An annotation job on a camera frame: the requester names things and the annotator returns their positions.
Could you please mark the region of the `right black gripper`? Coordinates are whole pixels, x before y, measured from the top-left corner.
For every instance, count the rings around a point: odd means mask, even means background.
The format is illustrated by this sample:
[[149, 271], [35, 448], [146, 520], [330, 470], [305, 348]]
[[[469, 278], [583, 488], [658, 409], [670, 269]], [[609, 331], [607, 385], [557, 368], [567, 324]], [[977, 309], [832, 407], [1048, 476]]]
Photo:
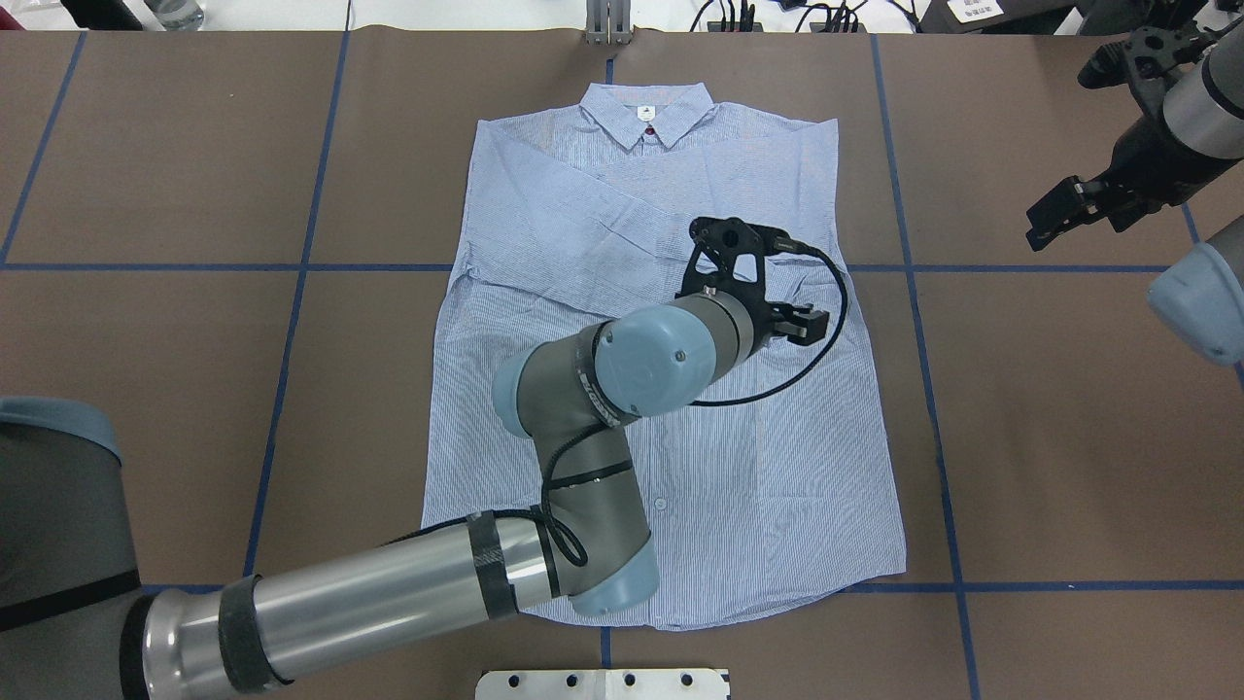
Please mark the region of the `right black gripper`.
[[1186, 201], [1194, 182], [1194, 159], [1159, 148], [1116, 150], [1106, 172], [1061, 179], [1028, 209], [1026, 242], [1034, 252], [1045, 251], [1064, 233], [1101, 219], [1125, 233], [1142, 218]]

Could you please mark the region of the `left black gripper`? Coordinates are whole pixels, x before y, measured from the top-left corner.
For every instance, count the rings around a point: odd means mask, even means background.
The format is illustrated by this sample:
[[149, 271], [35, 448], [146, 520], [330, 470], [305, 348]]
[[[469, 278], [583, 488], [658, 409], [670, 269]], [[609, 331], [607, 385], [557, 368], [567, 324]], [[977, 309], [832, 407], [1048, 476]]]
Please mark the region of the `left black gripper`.
[[750, 306], [753, 347], [768, 344], [774, 337], [791, 344], [817, 344], [829, 331], [829, 313], [812, 305], [760, 301]]

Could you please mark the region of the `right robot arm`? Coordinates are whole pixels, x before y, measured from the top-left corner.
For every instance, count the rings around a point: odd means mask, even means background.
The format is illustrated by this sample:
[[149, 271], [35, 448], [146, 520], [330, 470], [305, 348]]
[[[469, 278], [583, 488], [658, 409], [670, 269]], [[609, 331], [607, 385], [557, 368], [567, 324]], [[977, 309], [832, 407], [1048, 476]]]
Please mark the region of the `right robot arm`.
[[[1097, 48], [1077, 76], [1088, 90], [1125, 85], [1140, 107], [1110, 163], [1066, 177], [1026, 213], [1033, 251], [1101, 219], [1123, 233], [1178, 209], [1242, 167], [1242, 29], [1137, 29]], [[1242, 219], [1200, 236], [1149, 285], [1154, 315], [1200, 358], [1237, 366], [1243, 353]]]

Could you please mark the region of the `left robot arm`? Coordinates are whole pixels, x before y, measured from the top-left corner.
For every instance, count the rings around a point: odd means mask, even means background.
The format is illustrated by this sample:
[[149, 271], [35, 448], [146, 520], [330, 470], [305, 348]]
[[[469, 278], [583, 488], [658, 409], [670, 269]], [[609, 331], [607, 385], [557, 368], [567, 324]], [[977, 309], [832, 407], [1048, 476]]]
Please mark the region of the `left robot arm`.
[[101, 409], [2, 399], [2, 696], [258, 698], [396, 647], [557, 599], [613, 614], [659, 586], [626, 426], [695, 403], [807, 306], [684, 293], [503, 364], [501, 423], [535, 448], [531, 506], [485, 509], [216, 591], [144, 589]]

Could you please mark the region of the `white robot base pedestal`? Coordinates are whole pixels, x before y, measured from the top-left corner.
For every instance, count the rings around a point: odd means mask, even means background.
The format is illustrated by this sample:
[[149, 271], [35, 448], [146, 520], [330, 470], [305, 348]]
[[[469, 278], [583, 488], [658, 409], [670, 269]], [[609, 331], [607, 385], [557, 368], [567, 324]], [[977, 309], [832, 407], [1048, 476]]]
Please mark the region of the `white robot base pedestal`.
[[733, 699], [729, 671], [712, 668], [488, 671], [475, 699]]

